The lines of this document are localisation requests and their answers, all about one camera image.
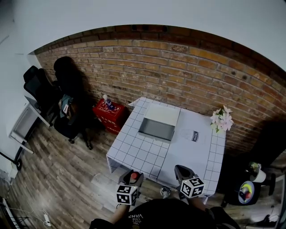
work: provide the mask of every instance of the power strip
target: power strip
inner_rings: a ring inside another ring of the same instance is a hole
[[[52,224],[50,224],[50,219],[49,219],[48,215],[44,214],[44,217],[45,217],[45,220],[46,220],[46,221],[44,222],[44,224],[47,225],[47,226],[49,226],[49,227],[51,227]]]

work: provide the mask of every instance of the white tiled table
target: white tiled table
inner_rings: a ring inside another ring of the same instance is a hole
[[[180,110],[170,144],[138,134],[150,103]],[[214,194],[223,162],[225,132],[212,131],[209,117],[170,104],[141,97],[130,105],[134,109],[106,155],[110,172],[124,165],[155,182],[175,188],[178,182],[174,167],[184,165],[204,180],[205,195]],[[199,132],[197,142],[190,140],[192,130]]]

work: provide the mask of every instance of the white wall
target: white wall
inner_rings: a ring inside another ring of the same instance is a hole
[[[19,41],[13,22],[12,2],[0,2],[0,151],[14,159],[19,147],[6,134],[6,123],[18,106],[19,97],[27,95],[23,74],[31,66]],[[0,169],[10,174],[11,162],[0,156]]]
[[[286,70],[284,0],[15,0],[14,14],[25,54],[84,30],[159,24],[228,38]]]

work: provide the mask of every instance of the sneaker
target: sneaker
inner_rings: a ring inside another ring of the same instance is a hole
[[[163,199],[166,199],[171,195],[171,190],[167,187],[162,187],[160,189],[160,193],[161,193],[161,196],[163,197]]]

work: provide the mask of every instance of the red box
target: red box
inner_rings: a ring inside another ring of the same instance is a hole
[[[103,99],[93,108],[94,114],[98,120],[113,134],[118,134],[128,119],[128,109],[120,104],[112,102],[114,110],[109,110]]]

